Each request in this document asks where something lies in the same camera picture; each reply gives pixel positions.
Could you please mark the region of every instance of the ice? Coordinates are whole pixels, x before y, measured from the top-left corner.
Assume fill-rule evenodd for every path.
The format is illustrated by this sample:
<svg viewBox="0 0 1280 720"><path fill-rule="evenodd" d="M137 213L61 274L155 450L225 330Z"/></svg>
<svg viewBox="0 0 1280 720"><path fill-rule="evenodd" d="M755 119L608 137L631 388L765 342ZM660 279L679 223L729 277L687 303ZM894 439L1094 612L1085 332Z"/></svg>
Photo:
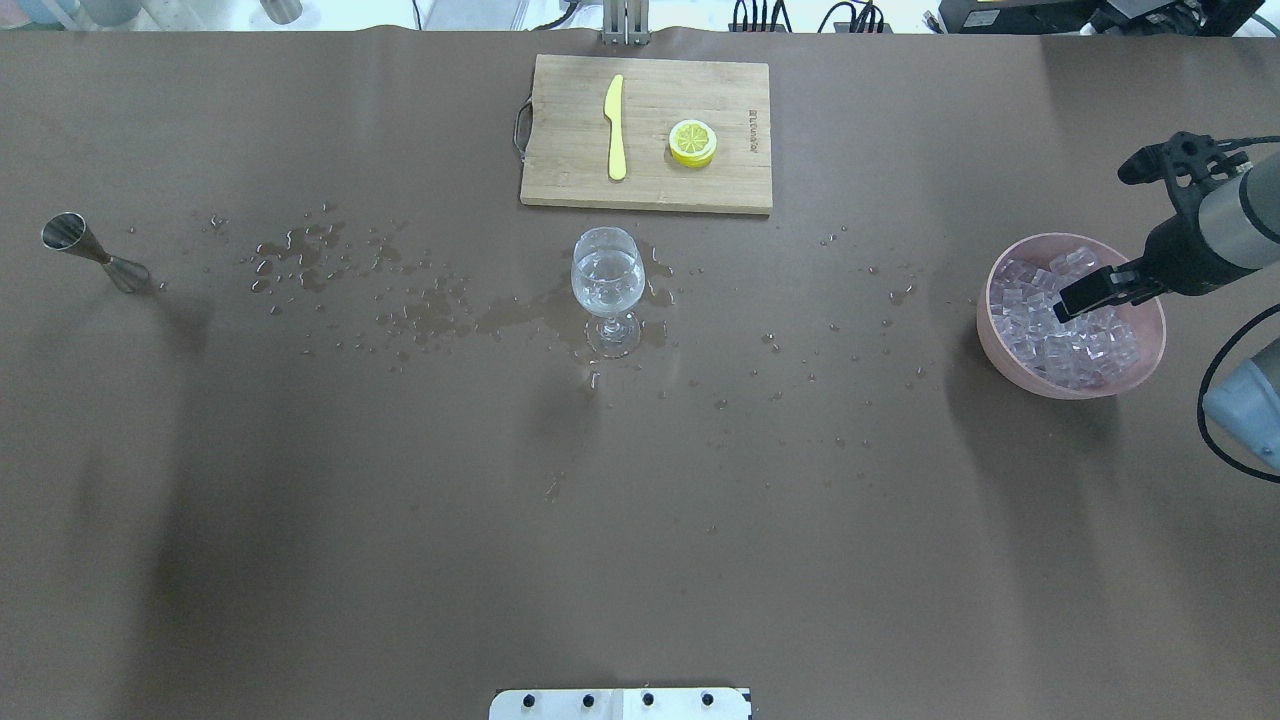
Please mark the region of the ice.
<svg viewBox="0 0 1280 720"><path fill-rule="evenodd" d="M1060 387L1105 386L1142 359L1133 327L1115 307L1069 323L1053 315L1059 291L1097 266L1098 256L1078 247L1050 260L1048 268L1010 258L993 274L988 300L996 332L1019 363Z"/></svg>

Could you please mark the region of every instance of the glass of water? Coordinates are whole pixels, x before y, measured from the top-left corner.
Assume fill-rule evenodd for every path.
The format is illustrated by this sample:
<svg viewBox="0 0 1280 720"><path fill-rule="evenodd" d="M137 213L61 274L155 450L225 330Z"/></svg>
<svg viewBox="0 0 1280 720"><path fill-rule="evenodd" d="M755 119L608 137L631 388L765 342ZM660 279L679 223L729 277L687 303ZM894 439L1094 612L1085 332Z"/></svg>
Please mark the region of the glass of water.
<svg viewBox="0 0 1280 720"><path fill-rule="evenodd" d="M605 357L622 357L640 345L640 320L631 307L644 293L640 249L622 228L591 228L573 246L573 297L593 318L586 342Z"/></svg>

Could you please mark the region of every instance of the white metal plate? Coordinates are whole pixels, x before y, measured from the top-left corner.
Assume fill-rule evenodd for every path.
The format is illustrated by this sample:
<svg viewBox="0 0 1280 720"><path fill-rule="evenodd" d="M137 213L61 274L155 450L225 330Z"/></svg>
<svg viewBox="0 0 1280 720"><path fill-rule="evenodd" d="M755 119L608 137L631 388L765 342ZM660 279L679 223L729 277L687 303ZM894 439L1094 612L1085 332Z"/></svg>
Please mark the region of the white metal plate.
<svg viewBox="0 0 1280 720"><path fill-rule="evenodd" d="M750 698L746 688L502 691L489 720L750 720Z"/></svg>

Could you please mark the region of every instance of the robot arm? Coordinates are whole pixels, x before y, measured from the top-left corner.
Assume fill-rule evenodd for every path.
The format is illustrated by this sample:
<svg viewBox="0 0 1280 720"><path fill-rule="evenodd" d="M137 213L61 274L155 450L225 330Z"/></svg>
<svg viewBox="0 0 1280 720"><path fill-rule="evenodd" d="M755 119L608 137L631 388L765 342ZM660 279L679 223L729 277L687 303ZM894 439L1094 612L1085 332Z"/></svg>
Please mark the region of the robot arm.
<svg viewBox="0 0 1280 720"><path fill-rule="evenodd" d="M1253 167L1239 151L1280 136L1215 141L1179 132L1134 152L1125 184L1165 181L1174 217L1147 236L1137 260L1062 288L1059 322L1103 305L1140 305L1165 292L1204 295L1280 261L1280 154Z"/></svg>

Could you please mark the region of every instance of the glass base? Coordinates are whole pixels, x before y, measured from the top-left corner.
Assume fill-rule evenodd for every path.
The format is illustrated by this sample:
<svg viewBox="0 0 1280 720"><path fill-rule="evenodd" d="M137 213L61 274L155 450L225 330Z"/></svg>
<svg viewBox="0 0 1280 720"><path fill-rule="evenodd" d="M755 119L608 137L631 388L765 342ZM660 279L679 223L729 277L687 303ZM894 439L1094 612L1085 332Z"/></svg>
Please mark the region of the glass base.
<svg viewBox="0 0 1280 720"><path fill-rule="evenodd" d="M640 320L635 313L591 318L586 323L586 343L604 357L626 357L640 346Z"/></svg>

